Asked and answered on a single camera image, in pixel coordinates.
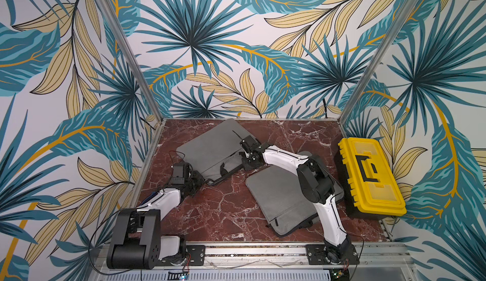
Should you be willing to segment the grey zippered laptop bag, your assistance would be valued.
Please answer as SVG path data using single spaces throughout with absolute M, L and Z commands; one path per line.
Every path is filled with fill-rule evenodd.
M 202 175 L 207 185 L 216 186 L 242 168 L 240 142 L 250 135 L 237 121 L 225 120 L 178 147 L 177 151 Z

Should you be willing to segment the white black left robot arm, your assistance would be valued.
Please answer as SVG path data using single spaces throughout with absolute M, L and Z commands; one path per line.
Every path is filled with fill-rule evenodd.
M 151 270 L 160 264 L 184 265 L 189 260 L 179 235 L 162 235 L 161 222 L 205 183 L 187 164 L 175 167 L 169 183 L 136 208 L 121 210 L 115 221 L 106 264 L 112 270 Z

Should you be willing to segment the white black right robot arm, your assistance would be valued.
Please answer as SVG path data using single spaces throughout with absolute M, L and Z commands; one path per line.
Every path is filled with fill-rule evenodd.
M 298 177 L 303 196 L 314 204 L 321 221 L 328 258 L 338 263 L 348 251 L 353 252 L 335 203 L 333 177 L 319 156 L 290 153 L 275 145 L 262 144 L 250 135 L 240 141 L 240 146 L 245 170 L 267 164 L 283 168 Z

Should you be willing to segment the orange blue hand tool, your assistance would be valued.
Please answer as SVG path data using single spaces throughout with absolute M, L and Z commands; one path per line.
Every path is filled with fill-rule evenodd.
M 137 207 L 137 210 L 141 210 L 149 206 L 151 202 L 153 202 L 156 197 L 158 196 L 158 191 L 152 192 L 143 202 Z

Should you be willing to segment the yellow black toolbox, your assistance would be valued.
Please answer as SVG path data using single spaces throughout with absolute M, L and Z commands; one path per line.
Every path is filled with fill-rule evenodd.
M 334 157 L 350 218 L 381 220 L 407 213 L 391 167 L 374 139 L 343 138 Z

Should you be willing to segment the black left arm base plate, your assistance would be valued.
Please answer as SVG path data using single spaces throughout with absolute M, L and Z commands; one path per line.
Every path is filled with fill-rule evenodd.
M 158 261 L 160 267 L 202 267 L 205 264 L 206 246 L 183 245 L 176 255 L 166 256 Z

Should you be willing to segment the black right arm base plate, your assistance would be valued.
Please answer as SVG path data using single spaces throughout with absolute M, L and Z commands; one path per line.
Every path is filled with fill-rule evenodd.
M 343 248 L 327 246 L 326 244 L 305 245 L 306 256 L 310 265 L 357 265 L 358 252 L 354 245 Z

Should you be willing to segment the aluminium front rail frame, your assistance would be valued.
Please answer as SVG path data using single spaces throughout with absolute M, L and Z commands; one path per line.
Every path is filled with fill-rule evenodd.
M 310 265 L 306 243 L 191 242 L 198 255 L 187 267 L 155 267 L 120 275 L 105 264 L 103 248 L 90 280 L 417 280 L 415 264 L 403 243 L 356 243 L 359 264 Z M 345 274 L 338 277 L 337 272 Z

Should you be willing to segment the aluminium corner post left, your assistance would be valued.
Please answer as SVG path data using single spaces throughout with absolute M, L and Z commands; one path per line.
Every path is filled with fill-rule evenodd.
M 115 14 L 115 10 L 111 7 L 110 0 L 95 0 L 98 3 L 98 6 L 105 16 L 105 19 L 114 35 L 115 40 L 118 42 L 120 47 L 121 53 L 125 57 L 125 61 L 129 64 L 129 67 L 134 74 L 134 77 L 142 91 L 142 94 L 145 96 L 150 110 L 153 112 L 153 115 L 157 119 L 157 122 L 161 124 L 163 122 L 163 116 L 161 115 L 158 105 L 155 102 L 151 91 L 149 90 L 148 83 L 144 77 L 142 70 L 136 60 L 136 57 L 133 51 L 130 48 L 129 42 L 125 33 L 120 25 L 118 17 Z

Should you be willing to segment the aluminium corner post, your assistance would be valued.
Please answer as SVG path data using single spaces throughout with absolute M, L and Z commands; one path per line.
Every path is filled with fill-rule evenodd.
M 419 0 L 404 0 L 403 7 L 399 10 L 396 19 L 391 23 L 387 34 L 384 35 L 383 41 L 380 43 L 377 51 L 373 55 L 373 58 L 370 61 L 370 64 L 367 66 L 363 77 L 356 84 L 355 90 L 349 97 L 347 105 L 342 112 L 342 115 L 338 119 L 339 125 L 344 125 L 350 119 L 353 107 L 359 101 L 359 98 L 367 87 L 370 79 L 372 78 L 375 69 L 378 67 L 381 59 L 383 58 L 384 54 L 386 54 L 388 48 L 392 45 L 403 25 L 407 22 L 408 17 L 413 12 L 415 5 L 418 1 Z
M 121 53 L 125 57 L 125 61 L 129 64 L 129 67 L 134 74 L 134 77 L 142 91 L 142 94 L 145 96 L 150 110 L 153 112 L 153 115 L 157 119 L 157 122 L 161 124 L 163 122 L 163 116 L 161 115 L 158 105 L 155 102 L 151 91 L 149 90 L 148 83 L 144 77 L 142 70 L 136 60 L 136 57 L 133 51 L 130 48 L 129 42 L 125 33 L 120 25 L 118 17 L 115 14 L 115 10 L 111 7 L 110 0 L 95 0 L 98 3 L 98 6 L 105 16 L 105 19 L 114 35 L 115 40 L 118 42 L 120 47 Z

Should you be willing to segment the aluminium corner post right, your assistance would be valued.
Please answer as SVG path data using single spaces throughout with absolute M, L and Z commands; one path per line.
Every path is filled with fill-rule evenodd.
M 413 12 L 415 5 L 418 1 L 419 0 L 404 0 L 403 7 L 399 10 L 396 19 L 391 23 L 387 34 L 384 35 L 383 41 L 380 43 L 377 51 L 373 55 L 373 58 L 370 61 L 370 64 L 367 66 L 363 77 L 356 84 L 355 90 L 349 97 L 347 105 L 342 112 L 342 115 L 338 119 L 339 125 L 344 125 L 350 119 L 353 107 L 359 101 L 359 98 L 367 87 L 370 79 L 372 78 L 375 69 L 378 67 L 381 59 L 383 58 L 384 54 L 386 54 L 388 48 L 392 45 L 403 25 L 407 22 L 408 17 Z

